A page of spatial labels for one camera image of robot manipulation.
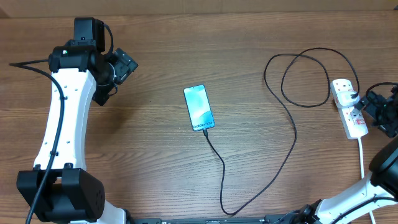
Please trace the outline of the blue smartphone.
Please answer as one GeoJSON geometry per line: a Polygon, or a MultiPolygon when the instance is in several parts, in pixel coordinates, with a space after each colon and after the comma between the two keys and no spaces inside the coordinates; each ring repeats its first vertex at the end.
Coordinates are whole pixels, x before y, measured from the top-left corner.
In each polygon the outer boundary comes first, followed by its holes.
{"type": "Polygon", "coordinates": [[[213,128],[215,121],[204,85],[197,85],[183,90],[189,118],[194,131],[213,128]]]}

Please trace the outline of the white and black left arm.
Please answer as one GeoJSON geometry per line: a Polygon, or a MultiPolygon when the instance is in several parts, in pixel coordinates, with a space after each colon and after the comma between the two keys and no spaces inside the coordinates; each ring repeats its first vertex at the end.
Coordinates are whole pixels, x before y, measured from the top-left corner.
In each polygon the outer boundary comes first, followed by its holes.
{"type": "Polygon", "coordinates": [[[104,105],[137,68],[123,50],[106,47],[111,30],[92,17],[74,20],[74,36],[46,59],[52,97],[44,140],[31,170],[17,175],[29,204],[27,222],[132,223],[107,201],[103,183],[87,172],[85,137],[92,102],[104,105]]]}

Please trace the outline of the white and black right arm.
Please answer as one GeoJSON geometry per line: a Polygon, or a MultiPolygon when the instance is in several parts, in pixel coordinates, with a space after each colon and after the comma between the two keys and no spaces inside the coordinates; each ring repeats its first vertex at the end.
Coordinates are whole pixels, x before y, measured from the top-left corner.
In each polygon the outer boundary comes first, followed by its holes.
{"type": "Polygon", "coordinates": [[[397,203],[397,87],[385,99],[367,91],[355,104],[343,107],[348,126],[359,128],[361,111],[365,110],[377,126],[393,140],[380,150],[369,165],[369,173],[359,182],[332,198],[305,205],[291,223],[349,223],[381,207],[397,203]]]}

